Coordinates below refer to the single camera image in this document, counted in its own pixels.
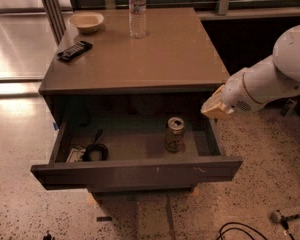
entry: can lid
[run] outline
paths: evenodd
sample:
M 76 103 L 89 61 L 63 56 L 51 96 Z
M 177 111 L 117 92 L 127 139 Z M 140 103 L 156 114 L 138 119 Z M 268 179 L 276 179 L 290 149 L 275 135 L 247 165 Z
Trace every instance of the can lid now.
M 184 128 L 184 122 L 180 117 L 171 117 L 168 120 L 168 126 L 172 130 L 181 130 Z

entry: silver can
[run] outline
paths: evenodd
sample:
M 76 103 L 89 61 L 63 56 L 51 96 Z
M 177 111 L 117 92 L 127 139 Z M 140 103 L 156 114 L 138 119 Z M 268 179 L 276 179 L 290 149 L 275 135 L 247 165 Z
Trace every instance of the silver can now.
M 184 121 L 179 117 L 172 117 L 168 120 L 166 126 L 165 146 L 170 152 L 182 150 L 184 136 Z

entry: black remote control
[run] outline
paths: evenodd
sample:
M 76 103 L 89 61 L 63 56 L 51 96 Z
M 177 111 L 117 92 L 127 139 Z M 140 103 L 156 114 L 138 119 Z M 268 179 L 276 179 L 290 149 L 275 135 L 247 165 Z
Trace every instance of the black remote control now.
M 86 41 L 79 41 L 75 45 L 71 46 L 70 48 L 59 52 L 57 55 L 59 59 L 69 62 L 74 57 L 79 56 L 80 54 L 90 50 L 92 48 L 92 44 L 86 42 Z

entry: table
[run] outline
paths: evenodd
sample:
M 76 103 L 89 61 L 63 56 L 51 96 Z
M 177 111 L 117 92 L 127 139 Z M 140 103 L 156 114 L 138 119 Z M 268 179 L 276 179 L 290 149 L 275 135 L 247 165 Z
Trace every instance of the table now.
M 90 192 L 195 187 L 231 180 L 242 159 L 228 157 L 200 106 L 229 74 L 192 8 L 148 9 L 147 35 L 129 36 L 128 11 L 99 11 L 101 29 L 91 35 L 67 29 L 58 51 L 80 40 L 92 50 L 64 63 L 57 58 L 39 92 L 59 126 L 50 162 L 32 173 L 46 189 Z M 186 121 L 185 148 L 164 149 L 169 117 Z M 107 161 L 67 163 L 74 148 L 100 142 Z

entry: drawer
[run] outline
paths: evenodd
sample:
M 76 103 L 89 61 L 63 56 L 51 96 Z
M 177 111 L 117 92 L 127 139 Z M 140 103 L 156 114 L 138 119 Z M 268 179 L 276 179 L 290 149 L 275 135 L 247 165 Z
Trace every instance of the drawer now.
M 31 172 L 45 189 L 87 188 L 106 193 L 194 188 L 200 182 L 231 181 L 242 158 L 228 157 L 215 132 L 216 121 L 200 114 L 204 93 L 156 93 L 45 97 L 59 132 L 48 164 Z M 58 101 L 64 107 L 54 106 Z M 170 117 L 185 121 L 184 147 L 165 149 Z M 69 162 L 97 142 L 109 153 L 99 161 Z

